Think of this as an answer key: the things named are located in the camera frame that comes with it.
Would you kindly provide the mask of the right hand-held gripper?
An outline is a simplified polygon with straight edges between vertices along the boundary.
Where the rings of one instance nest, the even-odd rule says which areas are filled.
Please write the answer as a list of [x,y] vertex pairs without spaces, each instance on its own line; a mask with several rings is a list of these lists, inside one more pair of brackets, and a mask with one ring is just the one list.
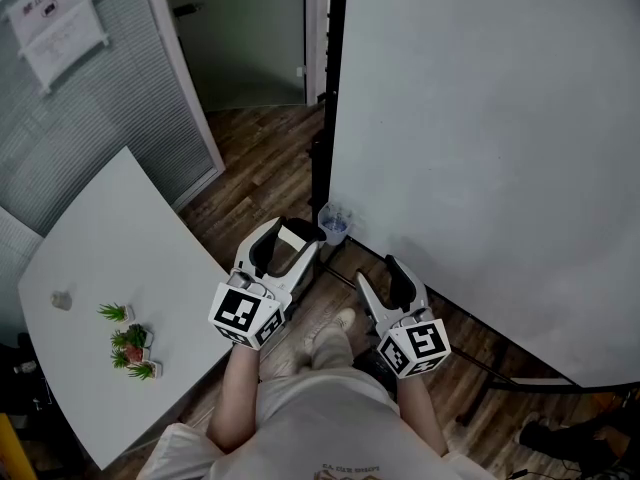
[[451,353],[443,320],[436,319],[427,307],[425,285],[407,265],[391,254],[385,256],[385,264],[390,274],[389,298],[394,310],[382,303],[361,270],[356,271],[354,278],[359,298],[373,319],[379,338],[375,350],[397,379],[433,371]]

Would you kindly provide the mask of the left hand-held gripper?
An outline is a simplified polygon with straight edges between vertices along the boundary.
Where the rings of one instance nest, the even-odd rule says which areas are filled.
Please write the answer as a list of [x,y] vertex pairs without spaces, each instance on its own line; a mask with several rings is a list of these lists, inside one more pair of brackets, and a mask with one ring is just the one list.
[[[285,217],[271,219],[243,239],[234,260],[238,269],[219,283],[209,312],[208,322],[224,338],[253,350],[260,350],[284,324],[284,312],[292,302],[287,291],[293,291],[304,278],[326,241],[325,233],[317,228],[317,252],[305,248],[283,273],[267,273],[285,222]],[[254,278],[265,274],[266,281]]]

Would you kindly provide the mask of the white whiteboard eraser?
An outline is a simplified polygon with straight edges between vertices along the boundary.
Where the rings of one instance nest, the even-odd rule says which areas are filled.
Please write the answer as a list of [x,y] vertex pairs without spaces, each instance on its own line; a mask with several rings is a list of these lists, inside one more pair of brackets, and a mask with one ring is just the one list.
[[308,247],[314,252],[318,251],[317,227],[301,218],[284,218],[278,231],[278,238],[297,252]]

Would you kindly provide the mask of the clear plastic cup holder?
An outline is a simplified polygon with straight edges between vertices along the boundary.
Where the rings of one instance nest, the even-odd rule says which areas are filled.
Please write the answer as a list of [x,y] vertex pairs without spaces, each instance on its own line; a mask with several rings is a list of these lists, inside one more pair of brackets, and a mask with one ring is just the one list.
[[318,225],[326,235],[326,244],[344,241],[352,224],[352,212],[340,204],[327,202],[318,213]]

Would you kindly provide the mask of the person's right forearm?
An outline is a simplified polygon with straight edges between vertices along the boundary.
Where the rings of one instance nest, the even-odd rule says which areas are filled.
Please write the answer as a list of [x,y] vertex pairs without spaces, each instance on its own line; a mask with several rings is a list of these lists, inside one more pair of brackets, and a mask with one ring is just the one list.
[[397,404],[403,421],[439,456],[449,452],[429,391],[421,376],[397,381]]

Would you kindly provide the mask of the person's left forearm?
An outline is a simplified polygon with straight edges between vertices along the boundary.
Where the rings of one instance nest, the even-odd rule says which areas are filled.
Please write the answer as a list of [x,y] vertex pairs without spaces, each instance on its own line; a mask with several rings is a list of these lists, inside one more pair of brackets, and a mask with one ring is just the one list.
[[256,432],[259,366],[257,350],[233,347],[206,432],[225,454],[241,447]]

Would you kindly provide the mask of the black waist pack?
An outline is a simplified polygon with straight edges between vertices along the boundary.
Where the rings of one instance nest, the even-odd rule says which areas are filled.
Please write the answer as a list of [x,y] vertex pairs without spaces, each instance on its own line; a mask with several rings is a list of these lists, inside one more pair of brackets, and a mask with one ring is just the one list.
[[368,349],[362,352],[354,359],[353,367],[378,381],[390,398],[397,401],[397,378],[377,351]]

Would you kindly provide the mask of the person's beige trousers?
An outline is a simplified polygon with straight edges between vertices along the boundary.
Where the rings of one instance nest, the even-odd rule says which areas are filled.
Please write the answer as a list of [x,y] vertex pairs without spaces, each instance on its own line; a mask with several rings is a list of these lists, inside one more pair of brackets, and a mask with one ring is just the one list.
[[354,355],[346,331],[337,324],[323,327],[310,337],[307,347],[296,350],[260,371],[263,382],[279,380],[306,371],[346,368],[353,365]]

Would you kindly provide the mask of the person's white shirt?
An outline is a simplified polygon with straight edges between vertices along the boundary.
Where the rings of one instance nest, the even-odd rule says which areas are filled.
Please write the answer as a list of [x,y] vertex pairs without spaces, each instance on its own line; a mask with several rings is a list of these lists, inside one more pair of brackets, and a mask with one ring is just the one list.
[[496,480],[457,452],[438,455],[358,370],[265,382],[256,417],[254,436],[229,453],[169,426],[137,480]]

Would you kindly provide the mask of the white square table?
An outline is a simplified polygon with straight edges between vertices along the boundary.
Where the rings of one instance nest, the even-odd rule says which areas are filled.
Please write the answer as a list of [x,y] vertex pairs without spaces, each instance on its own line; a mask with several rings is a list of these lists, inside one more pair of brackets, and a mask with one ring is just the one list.
[[[208,322],[226,271],[191,234],[128,150],[56,222],[19,281],[28,332],[67,422],[105,468],[229,351]],[[67,291],[69,311],[51,305]],[[130,305],[154,335],[156,380],[113,368],[113,323],[101,304]]]

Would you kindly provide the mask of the group of small potted succulents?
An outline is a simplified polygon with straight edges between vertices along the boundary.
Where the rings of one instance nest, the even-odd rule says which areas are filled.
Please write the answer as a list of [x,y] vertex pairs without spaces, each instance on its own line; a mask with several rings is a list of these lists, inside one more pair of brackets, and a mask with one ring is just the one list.
[[141,381],[159,379],[162,365],[151,359],[154,335],[136,322],[133,308],[117,303],[101,304],[97,313],[118,326],[110,335],[113,368]]

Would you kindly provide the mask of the grey glass door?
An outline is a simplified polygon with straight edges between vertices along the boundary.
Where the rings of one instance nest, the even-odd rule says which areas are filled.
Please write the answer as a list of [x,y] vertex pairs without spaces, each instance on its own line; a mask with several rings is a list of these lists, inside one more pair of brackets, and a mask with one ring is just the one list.
[[205,111],[305,104],[304,0],[167,1]]

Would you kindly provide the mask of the white printed notice sheet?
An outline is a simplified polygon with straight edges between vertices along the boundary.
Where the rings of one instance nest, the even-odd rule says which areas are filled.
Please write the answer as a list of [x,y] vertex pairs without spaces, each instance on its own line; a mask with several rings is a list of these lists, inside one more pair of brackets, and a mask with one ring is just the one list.
[[83,0],[19,50],[36,78],[41,92],[50,94],[54,82],[91,49],[109,45],[93,0]]

